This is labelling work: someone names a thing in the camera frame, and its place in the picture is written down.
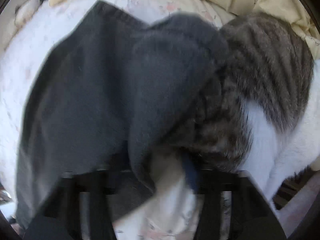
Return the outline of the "dark grey pants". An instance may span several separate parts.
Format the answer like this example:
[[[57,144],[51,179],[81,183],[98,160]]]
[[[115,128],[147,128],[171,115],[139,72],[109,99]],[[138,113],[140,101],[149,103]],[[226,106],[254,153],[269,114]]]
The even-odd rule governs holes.
[[[48,55],[27,101],[16,219],[27,228],[65,172],[132,170],[110,198],[112,220],[154,191],[148,155],[227,55],[220,32],[192,14],[148,25],[99,1]]]

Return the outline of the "white floral bed sheet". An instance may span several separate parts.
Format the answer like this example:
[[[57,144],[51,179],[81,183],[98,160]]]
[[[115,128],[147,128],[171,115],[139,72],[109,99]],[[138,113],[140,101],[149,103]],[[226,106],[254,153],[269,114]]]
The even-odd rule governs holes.
[[[1,58],[1,162],[17,173],[24,111],[33,85],[51,51],[71,35],[95,3],[102,1],[152,25],[172,14],[196,15],[216,29],[224,23],[209,3],[198,0],[73,0],[44,4],[13,39]],[[180,163],[165,165],[161,186],[141,206],[113,220],[118,239],[192,239],[199,216],[197,198]],[[3,178],[16,194],[16,178]]]

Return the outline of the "grey tabby white cat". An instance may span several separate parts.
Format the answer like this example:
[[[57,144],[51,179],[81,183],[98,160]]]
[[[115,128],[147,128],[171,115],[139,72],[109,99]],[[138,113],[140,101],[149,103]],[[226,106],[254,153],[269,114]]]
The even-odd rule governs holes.
[[[287,22],[263,12],[220,33],[227,59],[168,144],[206,168],[249,172],[271,201],[319,156],[319,62]]]

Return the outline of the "cream fleece pillow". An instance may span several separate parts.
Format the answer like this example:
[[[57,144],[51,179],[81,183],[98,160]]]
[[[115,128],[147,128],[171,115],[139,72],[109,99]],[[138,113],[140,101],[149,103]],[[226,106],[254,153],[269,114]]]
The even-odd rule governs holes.
[[[40,0],[27,0],[17,7],[14,24],[17,28],[23,27],[35,14],[41,5]]]

